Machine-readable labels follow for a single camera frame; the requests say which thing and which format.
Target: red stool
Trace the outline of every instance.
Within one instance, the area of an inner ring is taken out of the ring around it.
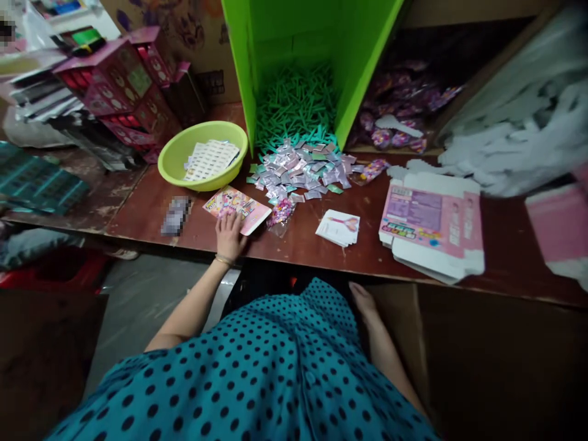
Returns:
[[[30,265],[0,273],[1,289],[98,295],[111,257],[100,251],[63,247]]]

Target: woman's arm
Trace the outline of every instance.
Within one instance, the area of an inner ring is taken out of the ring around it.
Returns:
[[[245,236],[239,239],[241,224],[241,217],[237,218],[235,213],[219,219],[216,223],[218,256],[231,263],[239,256],[247,242]],[[168,349],[199,335],[206,323],[214,294],[230,268],[230,263],[213,260],[198,283],[175,307],[145,351]]]
[[[376,309],[374,298],[357,283],[349,282],[349,288],[366,324],[372,363],[419,412],[427,416],[417,392],[406,376],[394,342]]]

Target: concrete floor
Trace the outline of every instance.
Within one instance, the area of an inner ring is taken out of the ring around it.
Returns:
[[[86,382],[88,397],[121,358],[141,353],[173,308],[202,277],[208,264],[148,254],[116,262],[101,295],[108,304]],[[231,269],[216,292],[204,332],[220,320],[224,304],[240,274]]]

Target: yellow plastic basin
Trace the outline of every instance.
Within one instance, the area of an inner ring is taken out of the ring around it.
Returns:
[[[210,140],[229,141],[240,150],[239,156],[222,173],[203,181],[184,181],[184,163],[194,151],[197,142]],[[174,136],[159,154],[157,168],[170,184],[196,191],[218,190],[237,177],[248,148],[245,130],[227,121],[209,121],[192,126]]]

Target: bracelet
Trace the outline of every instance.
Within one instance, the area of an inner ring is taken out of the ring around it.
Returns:
[[[226,263],[228,266],[233,266],[235,264],[233,260],[231,260],[227,257],[224,257],[220,254],[215,255],[214,259],[218,260],[219,262]]]

